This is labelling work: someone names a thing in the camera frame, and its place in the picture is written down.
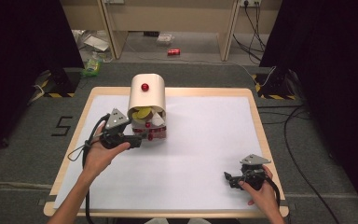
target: black curtain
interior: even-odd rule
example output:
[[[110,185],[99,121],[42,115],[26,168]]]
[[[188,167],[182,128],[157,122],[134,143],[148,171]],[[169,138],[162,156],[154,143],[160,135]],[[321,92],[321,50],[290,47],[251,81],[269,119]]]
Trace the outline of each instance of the black curtain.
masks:
[[[320,1],[310,11],[313,3],[283,0],[260,66],[297,73],[329,150],[358,192],[358,4]],[[317,16],[303,17],[311,12]]]
[[[0,1],[0,141],[33,96],[37,77],[50,70],[65,78],[64,67],[83,63],[60,1]]]

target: person's right hand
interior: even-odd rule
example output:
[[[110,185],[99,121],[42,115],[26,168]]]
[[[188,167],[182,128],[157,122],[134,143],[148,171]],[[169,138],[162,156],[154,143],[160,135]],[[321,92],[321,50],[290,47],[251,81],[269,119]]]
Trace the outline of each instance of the person's right hand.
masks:
[[[263,168],[269,178],[272,179],[272,172],[270,169],[265,165],[263,165]],[[260,190],[255,190],[244,181],[240,181],[239,184],[252,196],[252,200],[248,202],[248,205],[253,205],[255,203],[257,207],[268,217],[271,223],[284,223],[276,202],[275,191],[269,182],[264,181]]]

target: forearm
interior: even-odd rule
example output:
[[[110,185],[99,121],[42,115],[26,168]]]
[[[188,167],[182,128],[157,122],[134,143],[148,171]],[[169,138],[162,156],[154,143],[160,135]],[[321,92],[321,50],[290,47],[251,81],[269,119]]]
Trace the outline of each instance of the forearm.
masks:
[[[83,172],[61,206],[48,221],[48,224],[74,223],[80,205],[83,203],[94,178],[92,175]]]
[[[284,219],[278,211],[267,214],[267,218],[271,224],[284,224]]]

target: power outlet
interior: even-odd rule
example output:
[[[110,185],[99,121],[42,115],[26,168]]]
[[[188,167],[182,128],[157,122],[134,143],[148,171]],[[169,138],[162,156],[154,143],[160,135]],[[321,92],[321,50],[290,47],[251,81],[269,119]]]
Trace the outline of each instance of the power outlet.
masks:
[[[261,0],[241,0],[241,7],[245,7],[245,1],[248,1],[248,7],[260,7]]]

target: yellow object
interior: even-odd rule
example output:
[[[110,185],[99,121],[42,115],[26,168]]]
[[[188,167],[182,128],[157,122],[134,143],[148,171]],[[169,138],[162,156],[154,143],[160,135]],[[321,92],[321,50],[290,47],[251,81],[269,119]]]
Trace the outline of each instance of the yellow object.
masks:
[[[136,109],[136,110],[142,110],[142,109],[145,109],[145,108],[148,108],[148,107],[150,107],[150,106],[136,106],[136,107],[134,107],[134,109]]]
[[[138,112],[133,112],[133,113],[132,113],[132,118],[133,118],[133,119],[139,119],[139,118],[138,118]]]
[[[137,117],[138,119],[144,119],[146,118],[150,113],[152,112],[152,108],[150,106],[145,106],[142,107],[138,113],[137,113]]]

